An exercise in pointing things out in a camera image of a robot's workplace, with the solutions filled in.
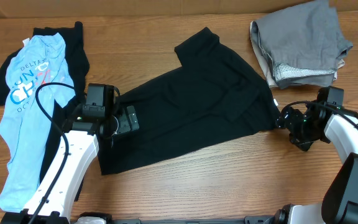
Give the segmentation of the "black t-shirt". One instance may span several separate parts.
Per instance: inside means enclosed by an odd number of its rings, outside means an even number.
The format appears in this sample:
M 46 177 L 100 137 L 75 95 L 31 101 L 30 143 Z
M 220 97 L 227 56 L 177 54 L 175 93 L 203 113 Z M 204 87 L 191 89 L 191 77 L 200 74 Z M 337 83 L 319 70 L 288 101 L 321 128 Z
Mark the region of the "black t-shirt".
M 120 97 L 139 128 L 102 143 L 104 175 L 148 166 L 275 128 L 280 112 L 265 80 L 204 28 L 175 53 L 180 67 Z

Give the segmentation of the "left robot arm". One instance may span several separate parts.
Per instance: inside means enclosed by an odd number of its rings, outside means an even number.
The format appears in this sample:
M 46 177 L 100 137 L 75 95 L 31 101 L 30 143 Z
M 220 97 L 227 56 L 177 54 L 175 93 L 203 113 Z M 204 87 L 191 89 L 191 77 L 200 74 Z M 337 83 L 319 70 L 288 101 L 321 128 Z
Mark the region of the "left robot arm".
M 59 149 L 32 198 L 19 213 L 5 213 L 1 224 L 69 223 L 99 142 L 138 128 L 135 113 L 120 110 L 117 87 L 91 83 L 85 97 L 64 126 L 51 122 L 62 137 Z

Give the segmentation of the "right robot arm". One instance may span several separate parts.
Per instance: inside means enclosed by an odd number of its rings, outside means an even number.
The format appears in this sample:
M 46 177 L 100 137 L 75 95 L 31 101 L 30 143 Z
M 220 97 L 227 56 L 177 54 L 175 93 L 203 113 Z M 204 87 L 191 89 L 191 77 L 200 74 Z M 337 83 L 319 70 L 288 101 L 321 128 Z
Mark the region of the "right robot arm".
M 295 103 L 282 109 L 277 126 L 289 130 L 293 145 L 306 152 L 317 140 L 331 143 L 342 167 L 321 203 L 286 205 L 269 223 L 358 223 L 358 113 L 345 109 L 343 99 L 343 89 L 329 86 L 304 101 L 305 112 Z

